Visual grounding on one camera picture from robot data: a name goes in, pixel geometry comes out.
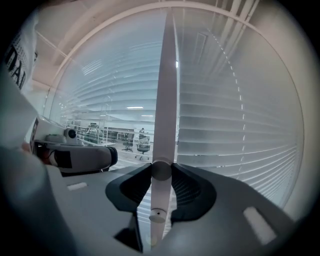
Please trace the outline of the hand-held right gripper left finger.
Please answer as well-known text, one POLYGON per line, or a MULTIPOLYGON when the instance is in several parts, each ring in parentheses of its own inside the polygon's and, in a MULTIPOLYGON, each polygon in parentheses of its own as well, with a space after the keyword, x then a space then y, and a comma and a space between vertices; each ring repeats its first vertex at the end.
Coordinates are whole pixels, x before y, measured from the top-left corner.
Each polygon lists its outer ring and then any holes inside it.
POLYGON ((151 184, 151 164, 67 177, 50 165, 48 176, 76 256, 143 256, 137 209, 151 184))

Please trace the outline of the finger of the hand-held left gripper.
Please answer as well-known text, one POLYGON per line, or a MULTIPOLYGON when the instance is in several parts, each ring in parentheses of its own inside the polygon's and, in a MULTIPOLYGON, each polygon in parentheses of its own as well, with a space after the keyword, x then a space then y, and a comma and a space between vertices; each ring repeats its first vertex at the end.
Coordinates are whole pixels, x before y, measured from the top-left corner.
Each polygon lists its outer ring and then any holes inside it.
POLYGON ((46 161, 63 175, 84 175, 114 166, 118 151, 113 146, 57 145, 48 150, 46 161))

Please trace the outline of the grey metal partition post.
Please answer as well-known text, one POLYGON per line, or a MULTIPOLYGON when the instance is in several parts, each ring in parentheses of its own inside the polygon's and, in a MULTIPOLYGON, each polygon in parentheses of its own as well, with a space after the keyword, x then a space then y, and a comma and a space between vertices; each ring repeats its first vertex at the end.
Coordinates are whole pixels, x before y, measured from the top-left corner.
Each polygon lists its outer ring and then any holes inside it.
MULTIPOLYGON (((168 8, 160 57, 155 108, 152 163, 174 163, 177 127, 177 64, 175 22, 168 8)), ((151 176, 151 210, 162 209, 168 216, 172 177, 159 181, 151 176)), ((150 222, 151 248, 162 240, 166 222, 150 222)))

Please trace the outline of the white printed t-shirt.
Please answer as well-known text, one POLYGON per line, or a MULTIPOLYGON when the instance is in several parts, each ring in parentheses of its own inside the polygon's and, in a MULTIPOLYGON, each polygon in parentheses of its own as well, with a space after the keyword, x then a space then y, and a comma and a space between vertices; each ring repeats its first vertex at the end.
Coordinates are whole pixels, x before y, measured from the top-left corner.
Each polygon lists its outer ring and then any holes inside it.
POLYGON ((37 111, 26 98, 38 54, 34 10, 17 30, 0 62, 0 146, 30 152, 26 136, 37 111))

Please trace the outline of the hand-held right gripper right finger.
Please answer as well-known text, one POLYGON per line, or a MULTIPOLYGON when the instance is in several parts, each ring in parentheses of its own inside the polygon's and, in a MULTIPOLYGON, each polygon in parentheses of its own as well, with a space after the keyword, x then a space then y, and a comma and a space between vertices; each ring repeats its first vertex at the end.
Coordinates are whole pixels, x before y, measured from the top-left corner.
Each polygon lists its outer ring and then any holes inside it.
POLYGON ((270 256, 294 229, 277 205, 237 179, 172 165, 177 208, 159 256, 270 256))

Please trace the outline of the white window blinds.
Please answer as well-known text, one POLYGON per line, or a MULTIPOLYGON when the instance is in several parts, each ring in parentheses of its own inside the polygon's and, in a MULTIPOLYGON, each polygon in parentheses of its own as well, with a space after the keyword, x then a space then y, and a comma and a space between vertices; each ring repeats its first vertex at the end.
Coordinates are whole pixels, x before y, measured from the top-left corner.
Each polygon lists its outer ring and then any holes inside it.
POLYGON ((112 146, 118 152, 117 169, 153 160, 155 114, 166 12, 152 9, 129 15, 100 29, 84 42, 60 71, 52 95, 49 118, 74 128, 83 144, 112 146), (133 142, 102 145, 104 127, 145 129, 149 160, 133 142), (89 128, 100 131, 100 144, 84 140, 89 128))
POLYGON ((284 62, 255 29, 220 13, 173 8, 179 71, 180 164, 245 182, 284 207, 304 126, 284 62))

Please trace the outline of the white office desk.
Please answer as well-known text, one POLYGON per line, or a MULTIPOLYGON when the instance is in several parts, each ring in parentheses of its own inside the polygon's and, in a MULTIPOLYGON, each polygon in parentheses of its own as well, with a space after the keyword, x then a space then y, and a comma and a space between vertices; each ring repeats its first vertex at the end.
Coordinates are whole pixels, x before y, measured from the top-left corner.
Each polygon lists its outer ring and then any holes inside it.
POLYGON ((102 130, 102 145, 112 146, 126 142, 133 143, 139 137, 139 132, 131 128, 104 127, 102 130))

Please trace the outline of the black office chair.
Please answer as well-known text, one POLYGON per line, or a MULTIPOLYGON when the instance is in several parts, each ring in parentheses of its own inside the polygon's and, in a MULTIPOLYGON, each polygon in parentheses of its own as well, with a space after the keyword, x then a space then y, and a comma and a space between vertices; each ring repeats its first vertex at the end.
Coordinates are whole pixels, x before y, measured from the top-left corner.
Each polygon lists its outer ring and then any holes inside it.
POLYGON ((134 145, 134 133, 126 133, 124 135, 124 141, 123 141, 123 146, 124 148, 122 149, 122 151, 126 151, 126 152, 133 152, 133 145, 134 145))
POLYGON ((149 136, 142 136, 136 145, 136 149, 140 154, 137 154, 135 158, 138 158, 140 161, 142 160, 149 160, 150 156, 147 153, 151 149, 151 145, 149 144, 150 137, 149 136))
POLYGON ((99 145, 101 143, 100 131, 95 127, 90 127, 84 135, 84 140, 99 145))

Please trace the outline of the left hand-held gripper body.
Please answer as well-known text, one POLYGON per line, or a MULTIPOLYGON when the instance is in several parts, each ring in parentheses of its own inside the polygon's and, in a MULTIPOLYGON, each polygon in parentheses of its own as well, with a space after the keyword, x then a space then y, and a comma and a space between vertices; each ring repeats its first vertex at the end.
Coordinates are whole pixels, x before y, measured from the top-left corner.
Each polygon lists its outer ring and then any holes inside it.
POLYGON ((34 153, 36 144, 44 145, 48 143, 83 145, 83 142, 78 139, 75 129, 64 127, 51 119, 38 115, 31 131, 30 150, 34 153))

